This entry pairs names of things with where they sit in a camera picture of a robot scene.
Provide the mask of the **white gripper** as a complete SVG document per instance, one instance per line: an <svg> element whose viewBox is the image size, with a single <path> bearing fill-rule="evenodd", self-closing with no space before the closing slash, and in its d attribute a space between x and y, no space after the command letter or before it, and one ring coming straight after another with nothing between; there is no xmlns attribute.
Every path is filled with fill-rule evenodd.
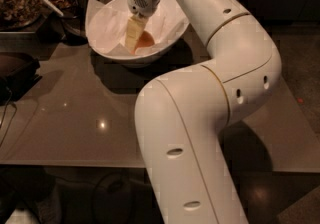
<svg viewBox="0 0 320 224"><path fill-rule="evenodd" d="M159 2L160 0L127 0L128 8L133 14L128 19L125 37L125 47L130 52L135 49L146 27L146 18L151 17L156 12Z"/></svg>

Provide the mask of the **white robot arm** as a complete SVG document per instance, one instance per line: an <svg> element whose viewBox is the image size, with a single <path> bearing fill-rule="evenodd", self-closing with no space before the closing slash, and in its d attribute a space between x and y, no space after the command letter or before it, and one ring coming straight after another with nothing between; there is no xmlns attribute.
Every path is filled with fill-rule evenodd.
<svg viewBox="0 0 320 224"><path fill-rule="evenodd" d="M129 0L153 14L159 0ZM238 0L176 0L209 60L151 80L135 127L165 224L249 224L219 144L222 129L256 112L281 76L274 42Z"/></svg>

